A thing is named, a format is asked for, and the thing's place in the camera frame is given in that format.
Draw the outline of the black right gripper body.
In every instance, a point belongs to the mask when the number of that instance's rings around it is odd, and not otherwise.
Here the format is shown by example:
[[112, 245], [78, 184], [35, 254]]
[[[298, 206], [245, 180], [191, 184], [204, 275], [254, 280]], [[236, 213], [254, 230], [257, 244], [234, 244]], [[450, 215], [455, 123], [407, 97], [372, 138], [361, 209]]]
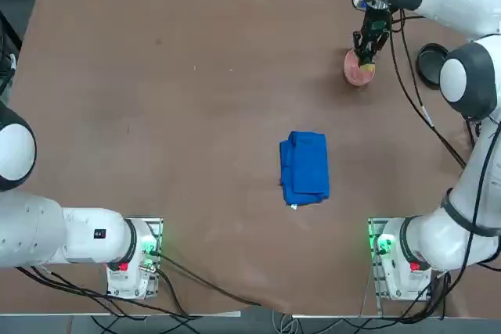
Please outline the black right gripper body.
[[367, 5], [362, 23], [363, 37], [389, 36], [390, 21], [392, 16], [391, 8], [375, 8]]

